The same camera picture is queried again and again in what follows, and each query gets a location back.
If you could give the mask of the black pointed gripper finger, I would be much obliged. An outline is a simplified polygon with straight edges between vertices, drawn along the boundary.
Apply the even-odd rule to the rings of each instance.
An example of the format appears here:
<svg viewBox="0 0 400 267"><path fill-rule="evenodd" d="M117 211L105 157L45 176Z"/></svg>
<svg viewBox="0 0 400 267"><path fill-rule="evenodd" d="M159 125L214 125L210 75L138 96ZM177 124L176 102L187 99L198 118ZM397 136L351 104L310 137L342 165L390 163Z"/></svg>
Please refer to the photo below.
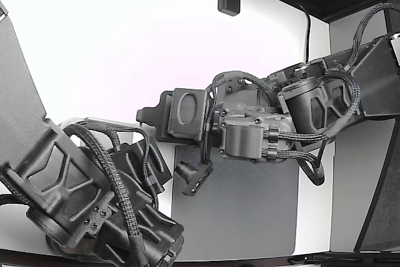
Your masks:
<svg viewBox="0 0 400 267"><path fill-rule="evenodd" d="M169 117L173 100L172 91L164 91L160 95L157 106L145 107L137 111L136 121L144 123L156 130L155 138L162 143L175 143L186 146L198 146L198 142L188 138L177 138L168 133Z"/></svg>

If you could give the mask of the black wide gripper finger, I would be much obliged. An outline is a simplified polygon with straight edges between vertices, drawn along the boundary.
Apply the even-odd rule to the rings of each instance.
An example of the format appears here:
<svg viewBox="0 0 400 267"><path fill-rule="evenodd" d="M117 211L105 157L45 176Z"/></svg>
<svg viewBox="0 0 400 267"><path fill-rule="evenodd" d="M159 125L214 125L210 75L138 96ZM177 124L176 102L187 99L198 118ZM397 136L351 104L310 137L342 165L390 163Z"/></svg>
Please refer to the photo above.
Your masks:
<svg viewBox="0 0 400 267"><path fill-rule="evenodd" d="M207 103L208 95L203 89L176 88L172 94L168 133L175 138L200 141Z"/></svg>

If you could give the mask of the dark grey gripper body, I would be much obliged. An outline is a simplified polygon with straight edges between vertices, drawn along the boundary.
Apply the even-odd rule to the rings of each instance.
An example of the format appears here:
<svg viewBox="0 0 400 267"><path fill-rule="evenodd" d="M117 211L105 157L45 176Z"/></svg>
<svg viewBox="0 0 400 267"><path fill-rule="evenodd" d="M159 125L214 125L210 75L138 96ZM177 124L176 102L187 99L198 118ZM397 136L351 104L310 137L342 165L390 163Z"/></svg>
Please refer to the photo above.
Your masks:
<svg viewBox="0 0 400 267"><path fill-rule="evenodd" d="M224 159L281 163L285 159L278 152L294 146L279 136L296 132L293 119L276 108L221 101L210 106L207 116L208 157L217 148Z"/></svg>

